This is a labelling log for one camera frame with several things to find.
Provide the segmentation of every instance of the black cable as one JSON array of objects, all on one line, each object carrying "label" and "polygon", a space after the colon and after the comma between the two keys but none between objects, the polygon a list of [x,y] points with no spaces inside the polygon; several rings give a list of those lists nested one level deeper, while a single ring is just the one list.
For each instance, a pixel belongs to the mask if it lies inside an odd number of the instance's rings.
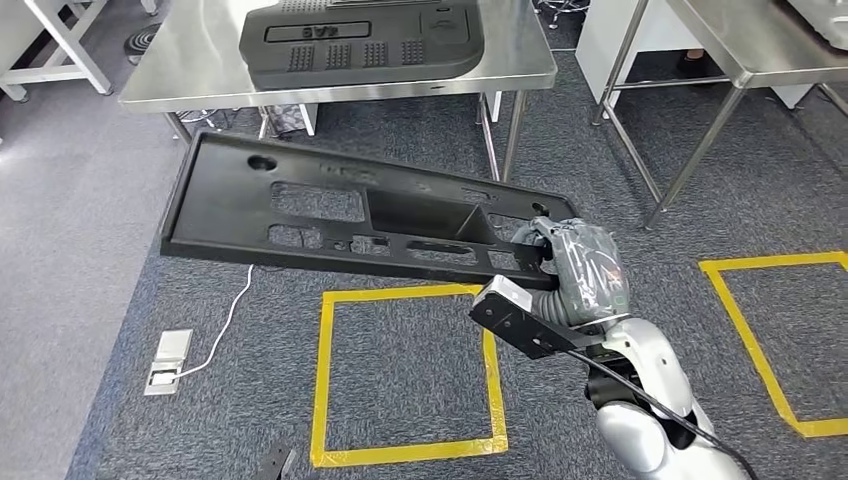
[{"label": "black cable", "polygon": [[700,435],[706,441],[715,445],[715,447],[717,449],[719,449],[722,452],[730,455],[734,460],[736,460],[740,465],[742,465],[742,468],[745,469],[745,472],[748,474],[749,477],[751,477],[751,480],[758,480],[757,474],[754,472],[754,468],[751,467],[751,464],[749,464],[748,461],[745,460],[745,457],[743,457],[742,454],[740,454],[739,452],[734,450],[732,447],[728,446],[727,444],[725,444],[724,442],[722,442],[718,438],[714,437],[713,435],[710,435],[709,433],[707,433],[706,431],[704,431],[702,428],[698,427],[697,425],[692,424],[691,422],[689,422],[685,418],[681,417],[680,415],[674,413],[674,411],[672,411],[670,408],[668,408],[665,405],[663,405],[662,403],[660,403],[659,400],[648,395],[644,390],[642,390],[638,386],[634,385],[632,382],[630,382],[626,378],[622,377],[621,375],[619,375],[618,373],[616,373],[615,371],[613,371],[609,367],[607,367],[607,366],[605,366],[601,363],[598,363],[598,362],[592,360],[591,358],[589,358],[589,357],[587,357],[587,356],[585,356],[581,353],[578,353],[574,350],[569,350],[565,353],[576,358],[577,360],[580,360],[581,362],[585,363],[586,365],[589,365],[589,368],[594,368],[596,370],[601,371],[602,373],[604,373],[608,377],[612,378],[613,380],[617,381],[618,383],[620,383],[620,384],[624,385],[625,387],[627,387],[628,389],[630,389],[630,391],[632,391],[634,394],[636,394],[637,397],[639,397],[642,400],[651,404],[652,407],[661,411],[666,416],[668,416],[668,418],[670,418],[670,419],[674,420],[675,422],[677,422],[678,424],[680,424],[681,427],[685,428],[686,430],[689,430],[690,432],[692,432],[695,435]]}]

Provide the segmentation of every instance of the panel hole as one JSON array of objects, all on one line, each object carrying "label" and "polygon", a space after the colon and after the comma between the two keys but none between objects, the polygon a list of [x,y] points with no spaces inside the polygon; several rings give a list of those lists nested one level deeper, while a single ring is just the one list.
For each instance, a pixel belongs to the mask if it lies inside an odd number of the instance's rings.
[{"label": "panel hole", "polygon": [[551,211],[543,203],[533,202],[533,211],[536,212],[536,215],[538,215],[540,217],[551,216]]},{"label": "panel hole", "polygon": [[489,261],[492,266],[501,270],[521,270],[518,265],[518,260],[511,252],[499,252],[497,250],[489,250]]},{"label": "panel hole", "polygon": [[529,220],[524,220],[515,217],[505,217],[496,213],[489,214],[489,222],[495,229],[495,235],[504,242],[511,242],[515,232],[524,225],[529,223]]},{"label": "panel hole", "polygon": [[462,198],[466,202],[491,204],[497,197],[493,197],[486,192],[473,190],[471,188],[462,189]]},{"label": "panel hole", "polygon": [[251,155],[247,158],[247,164],[254,170],[263,170],[266,172],[277,168],[276,160],[262,155]]},{"label": "panel hole", "polygon": [[379,257],[387,257],[391,252],[388,239],[365,235],[354,235],[350,250],[360,255],[377,255]]},{"label": "panel hole", "polygon": [[348,190],[274,182],[271,185],[271,208],[298,217],[365,221],[362,196],[359,192]]},{"label": "panel hole", "polygon": [[409,242],[409,253],[419,260],[431,262],[452,263],[455,265],[476,265],[477,255],[474,250],[459,245],[441,243]]},{"label": "panel hole", "polygon": [[321,232],[314,228],[272,225],[268,229],[268,240],[285,247],[321,248]]}]

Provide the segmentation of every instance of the table top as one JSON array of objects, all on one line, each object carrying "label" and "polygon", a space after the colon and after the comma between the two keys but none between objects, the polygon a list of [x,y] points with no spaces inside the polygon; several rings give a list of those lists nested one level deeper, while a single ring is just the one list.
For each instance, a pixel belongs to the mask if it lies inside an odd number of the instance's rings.
[{"label": "table top", "polygon": [[666,1],[737,87],[848,81],[848,51],[785,0]]},{"label": "table top", "polygon": [[120,96],[131,112],[174,112],[537,90],[557,66],[528,0],[481,1],[486,46],[470,72],[445,80],[257,91],[239,53],[248,11],[277,0],[179,0]]}]

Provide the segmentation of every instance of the yellow tape square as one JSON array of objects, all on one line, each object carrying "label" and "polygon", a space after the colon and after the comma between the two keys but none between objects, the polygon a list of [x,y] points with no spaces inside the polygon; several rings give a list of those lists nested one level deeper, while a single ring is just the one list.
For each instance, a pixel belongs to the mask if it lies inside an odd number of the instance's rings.
[{"label": "yellow tape square", "polygon": [[479,285],[435,285],[421,287],[385,288],[378,290],[324,292],[321,308],[321,329],[318,336],[318,366],[315,375],[315,404],[312,414],[310,459],[316,467],[351,467],[384,463],[414,462],[443,458],[471,457],[505,452],[506,437],[503,396],[501,394],[498,354],[495,337],[483,331],[483,362],[486,370],[486,389],[492,437],[455,442],[422,443],[397,447],[362,448],[356,450],[325,450],[327,439],[327,410],[330,399],[330,353],[333,341],[333,313],[339,302],[373,302],[401,298],[476,295]]},{"label": "yellow tape square", "polygon": [[707,274],[710,281],[718,293],[721,303],[724,304],[727,314],[733,321],[733,325],[742,337],[742,342],[751,355],[751,360],[754,362],[754,367],[763,379],[766,385],[766,390],[771,397],[774,408],[777,413],[788,423],[792,428],[798,431],[801,435],[807,438],[811,437],[829,437],[834,435],[848,434],[848,418],[828,418],[826,420],[807,420],[800,421],[792,411],[783,389],[780,388],[780,383],[772,371],[771,365],[766,360],[754,332],[742,316],[733,294],[724,283],[721,277],[721,272],[724,270],[745,270],[750,268],[769,268],[769,267],[788,267],[797,265],[816,265],[824,263],[838,263],[843,269],[848,270],[848,254],[841,251],[823,252],[823,253],[806,253],[800,255],[774,255],[768,257],[752,257],[752,258],[732,258],[727,260],[705,260],[699,262],[701,270]]}]

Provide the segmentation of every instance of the stainless steel table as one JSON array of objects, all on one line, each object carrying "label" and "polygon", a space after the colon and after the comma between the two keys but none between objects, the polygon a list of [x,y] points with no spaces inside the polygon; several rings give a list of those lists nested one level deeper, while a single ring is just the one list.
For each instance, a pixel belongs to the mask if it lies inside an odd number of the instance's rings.
[{"label": "stainless steel table", "polygon": [[[657,202],[645,226],[651,228],[659,214],[674,201],[695,167],[730,118],[746,90],[782,85],[819,84],[842,113],[848,115],[843,99],[826,82],[848,81],[848,52],[836,50],[820,37],[792,7],[776,0],[663,0],[709,52],[725,76],[672,81],[617,84],[625,57],[642,21],[649,0],[639,0],[618,51],[598,111],[592,123],[600,125],[604,112]],[[730,82],[732,88],[719,112],[695,147],[692,156],[677,172],[665,194],[660,194],[639,152],[615,115],[609,99],[614,91],[641,88]]]},{"label": "stainless steel table", "polygon": [[[187,140],[188,132],[168,112],[478,93],[478,119],[483,125],[492,174],[495,179],[508,180],[527,91],[553,87],[557,73],[531,2],[481,2],[485,52],[473,70],[456,78],[259,92],[239,53],[239,38],[245,14],[274,3],[276,0],[174,2],[121,93],[120,102],[132,112],[168,114],[169,122]],[[498,172],[484,95],[499,91],[516,91],[503,175]]]}]

